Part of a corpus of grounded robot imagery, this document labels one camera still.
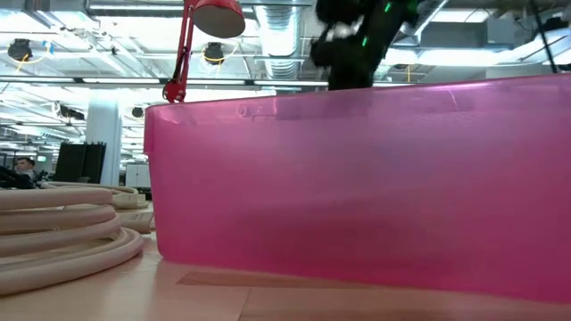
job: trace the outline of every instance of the lamp arm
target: lamp arm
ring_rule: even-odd
[[[190,63],[193,42],[193,10],[196,0],[185,0],[182,24],[180,27],[180,39],[178,40],[177,65],[172,78],[162,90],[162,97],[169,103],[185,101],[186,82],[188,80],[188,64]]]

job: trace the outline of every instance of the coiled hose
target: coiled hose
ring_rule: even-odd
[[[43,187],[0,192],[0,295],[89,276],[141,252],[142,236],[121,227],[111,206],[113,197],[132,190]]]

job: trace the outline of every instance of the spotlight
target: spotlight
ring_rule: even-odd
[[[59,115],[65,119],[85,120],[86,115],[82,112],[75,111],[72,108],[60,105]]]
[[[14,39],[8,47],[10,58],[18,62],[26,62],[32,57],[32,49],[29,47],[28,39]]]
[[[143,115],[145,115],[145,111],[141,107],[135,107],[131,111],[131,115],[133,115],[133,117],[135,118],[143,118]]]
[[[208,43],[204,49],[204,60],[211,65],[218,65],[224,62],[224,53],[222,53],[221,43]]]

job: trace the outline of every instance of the translucent pink container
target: translucent pink container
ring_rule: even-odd
[[[155,106],[159,250],[571,302],[571,75]]]

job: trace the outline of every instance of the white pillar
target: white pillar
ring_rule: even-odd
[[[123,125],[118,98],[112,90],[91,90],[89,99],[86,143],[107,144],[101,173],[102,185],[119,184]]]

